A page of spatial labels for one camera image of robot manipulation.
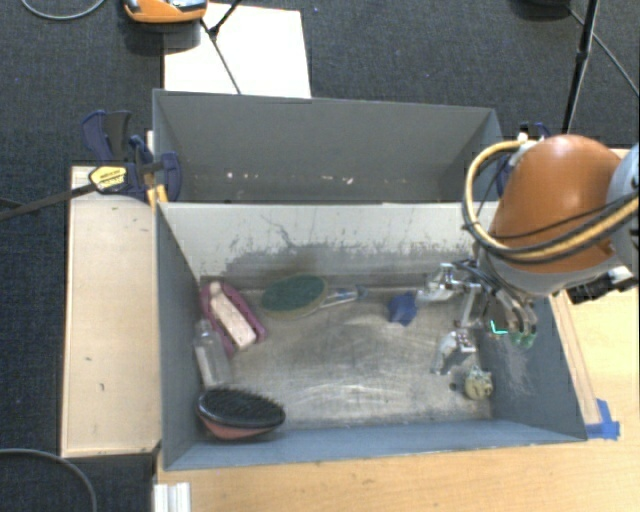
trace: pink brush base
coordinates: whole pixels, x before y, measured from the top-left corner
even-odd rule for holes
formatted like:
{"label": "pink brush base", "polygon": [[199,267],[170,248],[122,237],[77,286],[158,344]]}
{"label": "pink brush base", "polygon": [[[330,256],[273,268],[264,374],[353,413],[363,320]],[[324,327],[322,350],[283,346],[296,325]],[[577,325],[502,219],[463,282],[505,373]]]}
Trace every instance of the pink brush base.
{"label": "pink brush base", "polygon": [[235,441],[238,439],[246,439],[249,437],[257,436],[259,434],[264,434],[265,432],[269,432],[273,430],[273,428],[238,428],[238,427],[228,427],[226,425],[221,425],[220,423],[214,423],[212,421],[206,420],[201,415],[200,419],[209,429],[209,431],[216,436],[218,439],[223,441]]}
{"label": "pink brush base", "polygon": [[[260,343],[261,341],[263,341],[267,336],[267,330],[264,328],[260,320],[256,318],[251,309],[249,309],[249,306],[244,301],[240,293],[235,288],[226,283],[222,283],[222,291],[244,315],[246,320],[253,328],[253,331],[256,333],[256,343]],[[227,357],[231,359],[236,353],[236,345],[229,339],[227,334],[224,332],[224,329],[216,321],[215,315],[211,311],[210,300],[211,296],[209,294],[209,283],[207,283],[200,289],[200,309],[202,310],[202,313],[205,315],[207,320],[209,320],[209,323],[211,324],[213,330],[220,335],[220,338],[222,339],[222,345],[224,346]]]}

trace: blue clamp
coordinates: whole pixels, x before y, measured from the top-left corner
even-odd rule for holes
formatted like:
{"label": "blue clamp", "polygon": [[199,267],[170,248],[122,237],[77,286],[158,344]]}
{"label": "blue clamp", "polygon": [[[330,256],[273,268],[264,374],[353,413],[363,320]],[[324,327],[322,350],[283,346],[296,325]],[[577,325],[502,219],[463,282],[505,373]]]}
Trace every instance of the blue clamp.
{"label": "blue clamp", "polygon": [[612,439],[618,440],[620,437],[620,422],[612,421],[611,413],[609,412],[609,406],[604,400],[596,398],[598,409],[600,410],[600,416],[602,417],[601,423],[592,425],[585,425],[587,430],[587,437],[589,439]]}
{"label": "blue clamp", "polygon": [[121,110],[107,113],[96,110],[81,122],[82,142],[96,156],[100,165],[118,163],[127,169],[127,184],[118,194],[147,200],[150,186],[144,181],[144,174],[153,173],[156,183],[165,185],[169,201],[176,201],[182,185],[182,168],[177,153],[169,151],[160,156],[155,164],[153,154],[138,135],[129,138],[129,148],[133,151],[133,162],[129,161],[126,144],[127,126],[131,112]]}
{"label": "blue clamp", "polygon": [[398,322],[405,327],[409,325],[418,314],[416,300],[411,292],[396,295],[389,301],[387,308],[389,309],[389,322]]}

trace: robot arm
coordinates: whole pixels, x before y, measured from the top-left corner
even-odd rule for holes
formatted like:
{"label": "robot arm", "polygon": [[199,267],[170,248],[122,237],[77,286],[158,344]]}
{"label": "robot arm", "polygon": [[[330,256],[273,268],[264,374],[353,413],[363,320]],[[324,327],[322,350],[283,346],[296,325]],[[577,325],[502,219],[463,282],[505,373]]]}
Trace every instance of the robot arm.
{"label": "robot arm", "polygon": [[[474,211],[472,186],[498,153],[514,153],[512,171],[491,226]],[[464,312],[432,365],[447,373],[472,352],[465,320],[484,290],[485,332],[522,347],[536,336],[534,299],[564,289],[630,287],[638,279],[638,145],[620,161],[602,144],[576,135],[529,141],[526,135],[489,147],[471,164],[463,200],[465,228],[476,240],[475,259],[442,264],[416,295],[422,303],[464,294]]]}
{"label": "robot arm", "polygon": [[[526,144],[492,146],[470,167],[463,212],[479,268],[524,301],[582,286],[621,265],[637,279],[638,145],[620,162],[576,135]],[[471,185],[483,161],[505,149],[520,151],[486,231],[473,212]]]}

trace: gray bin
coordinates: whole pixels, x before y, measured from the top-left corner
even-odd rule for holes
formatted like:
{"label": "gray bin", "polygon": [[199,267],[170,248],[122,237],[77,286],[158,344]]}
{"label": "gray bin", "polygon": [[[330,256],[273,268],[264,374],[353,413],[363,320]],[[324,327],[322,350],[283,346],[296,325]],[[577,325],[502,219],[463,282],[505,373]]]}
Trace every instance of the gray bin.
{"label": "gray bin", "polygon": [[[459,301],[421,308],[406,328],[387,321],[390,297],[470,254],[459,198],[474,153],[500,137],[492,110],[155,91],[154,135],[156,153],[178,151],[185,173],[180,201],[157,216],[166,469],[586,438],[547,301],[536,304],[540,332],[528,351],[479,333],[477,362],[495,386],[484,402],[460,393],[463,368],[429,373]],[[265,317],[261,291],[297,272],[370,294],[294,322]],[[232,361],[235,385],[288,414],[253,442],[215,441],[195,415],[191,340],[199,286],[213,277],[238,289],[269,331]]]}

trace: orange robot part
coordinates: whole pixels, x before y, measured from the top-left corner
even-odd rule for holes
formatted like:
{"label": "orange robot part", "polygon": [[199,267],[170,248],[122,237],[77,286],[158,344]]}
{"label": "orange robot part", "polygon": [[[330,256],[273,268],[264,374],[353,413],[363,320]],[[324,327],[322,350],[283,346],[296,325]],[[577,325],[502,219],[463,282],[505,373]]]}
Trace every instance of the orange robot part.
{"label": "orange robot part", "polygon": [[[551,240],[583,224],[595,213],[518,236],[604,206],[619,163],[615,153],[586,137],[557,135],[539,142],[524,153],[512,172],[498,204],[491,235],[509,247],[523,247]],[[573,272],[603,263],[612,255],[607,238],[554,262],[510,265],[539,274]]]}
{"label": "orange robot part", "polygon": [[183,23],[201,19],[207,12],[207,1],[188,4],[179,0],[127,0],[124,10],[141,23]]}

